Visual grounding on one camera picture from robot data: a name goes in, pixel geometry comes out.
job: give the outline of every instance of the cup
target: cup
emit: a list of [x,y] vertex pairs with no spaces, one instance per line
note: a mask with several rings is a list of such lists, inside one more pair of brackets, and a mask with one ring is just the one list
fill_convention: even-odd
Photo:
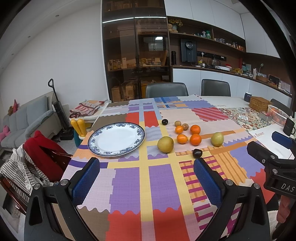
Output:
[[244,95],[244,101],[250,102],[251,96],[252,96],[252,94],[246,92]]
[[290,137],[290,135],[294,135],[296,133],[296,129],[294,127],[295,123],[291,119],[287,118],[283,132]]

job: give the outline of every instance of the plate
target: plate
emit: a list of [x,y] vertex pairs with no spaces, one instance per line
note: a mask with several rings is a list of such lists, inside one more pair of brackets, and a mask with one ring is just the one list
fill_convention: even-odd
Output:
[[145,131],[137,124],[118,122],[101,127],[88,141],[88,147],[98,156],[121,156],[136,149],[144,140]]

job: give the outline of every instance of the orange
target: orange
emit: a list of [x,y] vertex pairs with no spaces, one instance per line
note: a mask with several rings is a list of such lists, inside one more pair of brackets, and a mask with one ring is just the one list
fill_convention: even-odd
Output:
[[200,133],[200,127],[198,125],[193,125],[190,127],[191,134],[199,134]]
[[190,143],[194,146],[198,146],[202,142],[202,138],[199,134],[193,134],[190,137]]
[[183,132],[183,130],[184,130],[183,126],[176,126],[176,128],[175,128],[175,132],[177,134],[181,134]]
[[183,135],[183,134],[179,134],[177,135],[177,142],[180,144],[185,144],[188,141],[188,137]]

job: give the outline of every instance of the red and white cloth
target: red and white cloth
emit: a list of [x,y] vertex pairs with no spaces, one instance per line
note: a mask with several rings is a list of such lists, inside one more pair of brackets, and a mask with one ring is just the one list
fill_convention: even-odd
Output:
[[70,118],[78,118],[80,116],[93,115],[103,106],[105,101],[87,100],[79,103],[79,106],[71,109]]

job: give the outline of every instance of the gray sofa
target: gray sofa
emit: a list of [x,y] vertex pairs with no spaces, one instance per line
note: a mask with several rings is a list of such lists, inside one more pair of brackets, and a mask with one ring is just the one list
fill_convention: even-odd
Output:
[[54,102],[56,98],[52,91],[23,104],[11,116],[6,115],[3,125],[9,126],[11,133],[1,141],[1,146],[7,150],[18,148],[34,136],[36,130],[41,131],[47,138],[58,134],[62,126],[53,112]]

